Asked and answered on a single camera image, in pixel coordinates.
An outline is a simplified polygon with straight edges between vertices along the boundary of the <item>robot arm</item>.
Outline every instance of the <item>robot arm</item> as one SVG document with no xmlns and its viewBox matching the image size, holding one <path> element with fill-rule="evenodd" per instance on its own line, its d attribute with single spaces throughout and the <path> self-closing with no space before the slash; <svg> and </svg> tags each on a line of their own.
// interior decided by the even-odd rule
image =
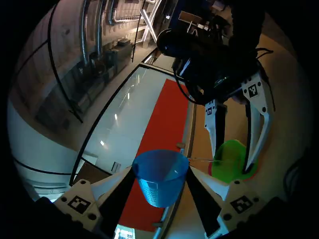
<svg viewBox="0 0 319 239">
<path fill-rule="evenodd" d="M 260 72 L 257 72 L 248 80 L 242 83 L 242 91 L 250 105 L 250 130 L 247 145 L 246 162 L 243 171 L 248 172 L 249 167 L 257 160 L 261 149 L 263 148 L 267 135 L 270 130 L 273 119 L 274 110 L 272 107 L 272 95 L 269 85 L 263 81 Z M 205 128 L 209 132 L 211 139 L 211 147 L 213 156 L 216 149 L 223 143 L 224 140 L 224 124 L 218 124 L 217 114 L 222 111 L 221 105 L 217 100 L 213 100 L 205 105 Z M 264 124 L 260 131 L 261 116 L 264 117 Z"/>
</svg>

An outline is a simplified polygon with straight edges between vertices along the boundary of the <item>metal rod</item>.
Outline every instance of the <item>metal rod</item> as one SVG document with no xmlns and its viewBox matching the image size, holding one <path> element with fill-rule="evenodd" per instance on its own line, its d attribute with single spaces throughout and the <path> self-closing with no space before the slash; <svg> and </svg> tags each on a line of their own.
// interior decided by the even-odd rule
<svg viewBox="0 0 319 239">
<path fill-rule="evenodd" d="M 53 70 L 53 73 L 54 73 L 54 76 L 55 76 L 55 79 L 57 80 L 57 83 L 59 85 L 59 88 L 65 98 L 65 100 L 67 101 L 67 104 L 69 105 L 69 107 L 72 109 L 72 113 L 73 115 L 81 122 L 83 123 L 82 119 L 80 118 L 80 116 L 78 115 L 78 113 L 76 112 L 72 102 L 70 101 L 70 99 L 67 97 L 67 93 L 65 92 L 63 86 L 62 86 L 62 83 L 60 81 L 60 78 L 59 78 L 59 75 L 57 73 L 57 68 L 55 67 L 55 64 L 54 64 L 54 59 L 53 59 L 53 53 L 52 53 L 52 45 L 51 45 L 51 26 L 52 26 L 52 20 L 53 20 L 53 14 L 57 8 L 57 5 L 56 4 L 51 12 L 51 16 L 50 16 L 50 19 L 49 19 L 49 24 L 48 24 L 48 27 L 47 27 L 47 47 L 48 47 L 48 51 L 49 51 L 49 59 L 50 59 L 50 63 L 51 63 L 51 67 L 52 67 L 52 70 Z"/>
<path fill-rule="evenodd" d="M 84 66 L 87 66 L 90 62 L 89 55 L 87 53 L 87 12 L 89 9 L 91 0 L 83 0 L 82 12 L 81 12 L 81 24 L 80 24 L 80 45 L 82 51 L 82 57 Z"/>
<path fill-rule="evenodd" d="M 161 4 L 162 0 L 158 0 L 151 12 L 151 15 L 150 15 L 150 23 L 153 24 L 154 22 L 154 18 L 155 18 L 155 15 L 156 15 L 156 12 L 158 10 L 158 7 L 159 5 Z M 149 31 L 149 28 L 147 27 L 143 33 L 143 37 L 142 37 L 142 41 L 145 41 L 146 40 L 146 37 L 147 37 L 147 34 L 148 34 L 148 31 Z"/>
<path fill-rule="evenodd" d="M 141 9 L 140 13 L 141 13 L 142 17 L 144 18 L 144 21 L 146 22 L 146 25 L 148 26 L 148 28 L 149 28 L 149 30 L 151 32 L 151 35 L 153 37 L 154 42 L 156 43 L 157 42 L 157 37 L 155 35 L 155 32 L 154 32 L 154 29 L 153 29 L 152 24 L 150 22 L 150 19 L 148 18 L 147 14 L 146 14 L 146 11 L 144 9 Z"/>
<path fill-rule="evenodd" d="M 144 8 L 145 2 L 146 2 L 146 0 L 144 0 L 143 5 L 142 5 L 141 9 L 143 9 L 143 8 Z M 140 17 L 138 18 L 137 28 L 136 28 L 136 34 L 135 34 L 135 41 L 134 41 L 134 48 L 133 48 L 132 62 L 133 62 L 133 60 L 134 60 L 134 54 L 135 54 L 135 48 L 136 48 L 136 39 L 137 39 L 137 33 L 138 33 L 138 26 L 140 25 L 141 16 L 142 16 L 142 15 L 140 14 Z"/>
<path fill-rule="evenodd" d="M 103 13 L 105 11 L 107 0 L 100 0 L 98 4 L 98 14 L 96 18 L 96 51 L 98 58 L 102 56 L 102 31 L 103 31 Z"/>
</svg>

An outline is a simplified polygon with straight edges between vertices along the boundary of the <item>metal pipe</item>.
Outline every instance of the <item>metal pipe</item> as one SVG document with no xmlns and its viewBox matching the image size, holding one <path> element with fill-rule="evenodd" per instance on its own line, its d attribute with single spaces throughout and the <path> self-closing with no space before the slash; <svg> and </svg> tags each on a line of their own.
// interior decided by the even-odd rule
<svg viewBox="0 0 319 239">
<path fill-rule="evenodd" d="M 118 6 L 118 1 L 119 0 L 112 0 L 112 3 L 110 5 L 110 11 L 108 12 L 108 22 L 110 25 L 116 25 L 116 24 L 126 23 L 126 22 L 134 22 L 139 20 L 140 15 L 116 18 L 116 9 Z"/>
<path fill-rule="evenodd" d="M 98 58 L 102 56 L 102 30 L 103 30 L 103 13 L 105 11 L 107 0 L 99 0 L 98 13 L 96 18 L 96 52 Z"/>
<path fill-rule="evenodd" d="M 82 51 L 82 57 L 84 66 L 87 66 L 90 62 L 89 55 L 87 53 L 87 12 L 89 9 L 91 0 L 83 0 L 82 12 L 81 12 L 81 24 L 80 24 L 80 45 Z"/>
</svg>

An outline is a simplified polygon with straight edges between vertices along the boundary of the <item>screw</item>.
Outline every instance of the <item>screw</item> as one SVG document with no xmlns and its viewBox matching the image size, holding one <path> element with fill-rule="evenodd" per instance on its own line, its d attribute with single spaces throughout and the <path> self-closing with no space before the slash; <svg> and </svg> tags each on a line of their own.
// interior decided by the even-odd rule
<svg viewBox="0 0 319 239">
<path fill-rule="evenodd" d="M 232 216 L 231 216 L 229 213 L 227 213 L 227 214 L 225 214 L 225 215 L 223 216 L 223 219 L 224 219 L 225 221 L 229 221 L 230 219 L 232 219 Z"/>
<path fill-rule="evenodd" d="M 96 215 L 93 214 L 93 213 L 90 213 L 88 216 L 87 216 L 90 220 L 94 221 L 96 219 Z"/>
</svg>

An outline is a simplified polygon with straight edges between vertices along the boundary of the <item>black cable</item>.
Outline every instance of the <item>black cable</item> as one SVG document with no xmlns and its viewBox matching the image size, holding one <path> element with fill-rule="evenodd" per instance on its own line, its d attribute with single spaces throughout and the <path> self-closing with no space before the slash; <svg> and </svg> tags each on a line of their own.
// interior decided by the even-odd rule
<svg viewBox="0 0 319 239">
<path fill-rule="evenodd" d="M 259 48 L 256 48 L 255 50 L 256 50 L 256 51 L 267 51 L 267 52 L 274 52 L 274 51 L 272 51 L 272 50 L 269 50 L 269 49 L 267 49 L 267 48 L 265 48 L 265 47 L 259 47 Z"/>
<path fill-rule="evenodd" d="M 271 53 L 274 53 L 274 51 L 268 51 L 268 52 L 265 52 L 265 53 L 262 53 L 260 56 L 258 56 L 256 59 L 258 60 L 259 58 L 261 58 L 262 56 L 266 55 L 266 54 L 271 54 Z"/>
<path fill-rule="evenodd" d="M 190 99 L 187 94 L 183 91 L 182 87 L 181 87 L 181 84 L 179 83 L 179 79 L 178 79 L 178 76 L 176 75 L 176 71 L 173 69 L 173 72 L 174 72 L 174 77 L 175 77 L 175 80 L 176 80 L 176 83 L 177 83 L 177 86 L 178 88 L 180 89 L 180 91 L 182 92 L 182 94 L 187 98 L 188 101 L 192 102 L 193 104 L 198 104 L 196 101 Z"/>
<path fill-rule="evenodd" d="M 274 51 L 269 50 L 269 49 L 264 48 L 264 47 L 256 48 L 255 51 L 256 51 L 256 52 L 258 52 L 258 51 L 266 51 L 265 53 L 263 53 L 263 54 L 261 54 L 260 56 L 258 56 L 258 57 L 256 58 L 257 60 L 258 60 L 259 58 L 261 58 L 262 56 L 266 55 L 266 54 L 274 53 Z"/>
</svg>

